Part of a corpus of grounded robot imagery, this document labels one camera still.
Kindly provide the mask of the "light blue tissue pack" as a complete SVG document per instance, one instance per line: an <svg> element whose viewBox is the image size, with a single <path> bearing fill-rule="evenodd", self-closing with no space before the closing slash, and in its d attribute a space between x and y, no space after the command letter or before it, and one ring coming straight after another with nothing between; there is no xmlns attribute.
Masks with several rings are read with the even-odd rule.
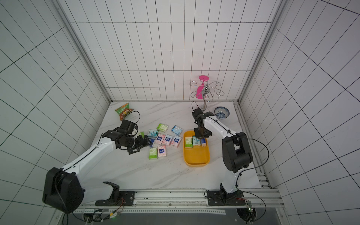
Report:
<svg viewBox="0 0 360 225"><path fill-rule="evenodd" d="M183 129L180 128L179 126L177 125L174 125L174 127L171 129L171 131L176 134L177 136L181 136L182 132L183 132Z"/></svg>

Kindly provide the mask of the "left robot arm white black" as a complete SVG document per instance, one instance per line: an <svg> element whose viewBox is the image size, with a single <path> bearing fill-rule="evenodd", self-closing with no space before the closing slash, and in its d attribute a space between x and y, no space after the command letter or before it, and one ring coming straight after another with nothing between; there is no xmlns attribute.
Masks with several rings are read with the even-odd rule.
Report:
<svg viewBox="0 0 360 225"><path fill-rule="evenodd" d="M42 201L63 213L74 212L84 203L115 206L122 201L119 185L102 181L96 186L87 185L87 174L107 155L115 150L129 155L152 144L147 135L138 135L138 125L124 120L119 127L108 130L85 153L62 168L50 169L45 178Z"/></svg>

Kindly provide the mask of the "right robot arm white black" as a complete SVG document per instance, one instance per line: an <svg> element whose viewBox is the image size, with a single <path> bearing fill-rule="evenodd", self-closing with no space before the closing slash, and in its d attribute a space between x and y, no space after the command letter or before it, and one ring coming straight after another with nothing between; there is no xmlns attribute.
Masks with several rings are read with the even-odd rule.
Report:
<svg viewBox="0 0 360 225"><path fill-rule="evenodd" d="M195 136L198 139L215 135L222 142L222 158L227 169L219 190L205 191L208 205L245 206L244 194L239 190L242 173L253 162L248 138L244 132L236 133L219 122L212 112L203 112L196 108L192 112L195 124Z"/></svg>

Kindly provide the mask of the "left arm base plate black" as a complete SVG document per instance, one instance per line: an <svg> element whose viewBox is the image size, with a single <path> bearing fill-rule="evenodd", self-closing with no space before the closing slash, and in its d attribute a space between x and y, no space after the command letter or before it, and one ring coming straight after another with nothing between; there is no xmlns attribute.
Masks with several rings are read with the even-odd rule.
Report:
<svg viewBox="0 0 360 225"><path fill-rule="evenodd" d="M98 200L96 206L120 207L132 206L135 198L135 191L115 191L106 200Z"/></svg>

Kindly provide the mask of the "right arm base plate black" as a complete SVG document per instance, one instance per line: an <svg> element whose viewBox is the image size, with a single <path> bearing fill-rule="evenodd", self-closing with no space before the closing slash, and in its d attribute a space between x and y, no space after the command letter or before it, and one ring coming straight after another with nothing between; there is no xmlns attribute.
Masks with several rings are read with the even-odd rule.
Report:
<svg viewBox="0 0 360 225"><path fill-rule="evenodd" d="M245 206L246 200L244 199L242 191L235 191L228 194L222 190L206 190L204 192L209 206Z"/></svg>

